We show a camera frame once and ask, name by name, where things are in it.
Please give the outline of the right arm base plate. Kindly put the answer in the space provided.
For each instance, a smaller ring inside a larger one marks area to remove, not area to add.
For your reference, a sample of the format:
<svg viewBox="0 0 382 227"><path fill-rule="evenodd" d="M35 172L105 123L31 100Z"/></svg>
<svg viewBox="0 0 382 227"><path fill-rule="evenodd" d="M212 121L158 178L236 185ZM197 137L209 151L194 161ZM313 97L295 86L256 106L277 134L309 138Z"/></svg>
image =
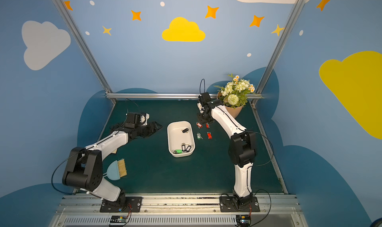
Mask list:
<svg viewBox="0 0 382 227"><path fill-rule="evenodd" d="M219 197L219 206L221 212L260 212L258 199L254 196L240 203L233 196L223 194Z"/></svg>

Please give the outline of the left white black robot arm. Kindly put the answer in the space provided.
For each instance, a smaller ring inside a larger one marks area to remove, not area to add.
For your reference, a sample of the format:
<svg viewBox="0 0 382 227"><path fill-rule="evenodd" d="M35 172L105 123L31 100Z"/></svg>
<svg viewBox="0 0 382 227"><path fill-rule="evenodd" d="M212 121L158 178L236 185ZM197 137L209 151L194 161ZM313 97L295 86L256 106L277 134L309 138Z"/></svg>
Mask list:
<svg viewBox="0 0 382 227"><path fill-rule="evenodd" d="M101 212L131 211L124 190L106 180L103 160L133 139L147 138L163 128L159 123L148 120L148 113L127 113L123 122L112 126L107 137L86 147L73 148L64 160L63 185L101 198Z"/></svg>

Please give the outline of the white oval storage box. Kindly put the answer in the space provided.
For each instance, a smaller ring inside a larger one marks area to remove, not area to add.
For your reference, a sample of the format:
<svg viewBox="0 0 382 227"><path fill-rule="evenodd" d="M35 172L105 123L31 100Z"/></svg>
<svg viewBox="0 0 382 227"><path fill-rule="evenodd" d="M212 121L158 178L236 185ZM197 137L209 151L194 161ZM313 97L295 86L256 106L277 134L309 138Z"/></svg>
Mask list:
<svg viewBox="0 0 382 227"><path fill-rule="evenodd" d="M182 133L182 130L185 128L189 128L188 133ZM167 136L168 136L168 150L170 154L173 157L179 158L179 157L186 157L189 155L192 155L196 145L194 140L194 135L192 131L192 126L187 121L179 121L179 122L173 122L170 123L167 126ZM183 152L181 154L173 154L173 151L176 149L182 150L182 143L186 144L186 147L188 145L191 145L191 151L190 152Z"/></svg>

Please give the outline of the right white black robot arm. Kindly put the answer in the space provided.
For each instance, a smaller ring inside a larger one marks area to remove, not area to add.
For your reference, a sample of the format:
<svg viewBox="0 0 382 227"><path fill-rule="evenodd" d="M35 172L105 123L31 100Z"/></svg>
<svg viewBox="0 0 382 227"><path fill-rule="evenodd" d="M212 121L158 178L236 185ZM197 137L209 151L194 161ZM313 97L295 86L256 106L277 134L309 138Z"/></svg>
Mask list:
<svg viewBox="0 0 382 227"><path fill-rule="evenodd" d="M235 167L233 203L236 208L247 207L253 200L251 173L257 152L257 132L249 131L228 112L223 102L213 100L208 92L199 95L198 121L201 124L217 121L230 138L228 154Z"/></svg>

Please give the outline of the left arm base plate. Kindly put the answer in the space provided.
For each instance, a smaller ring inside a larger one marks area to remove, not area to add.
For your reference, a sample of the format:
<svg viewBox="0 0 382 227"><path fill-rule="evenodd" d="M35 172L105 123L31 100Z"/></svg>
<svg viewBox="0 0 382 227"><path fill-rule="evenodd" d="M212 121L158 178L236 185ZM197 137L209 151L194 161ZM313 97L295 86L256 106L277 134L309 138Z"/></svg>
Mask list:
<svg viewBox="0 0 382 227"><path fill-rule="evenodd" d="M141 196L125 196L115 202L103 200L99 211L101 213L139 213L142 200Z"/></svg>

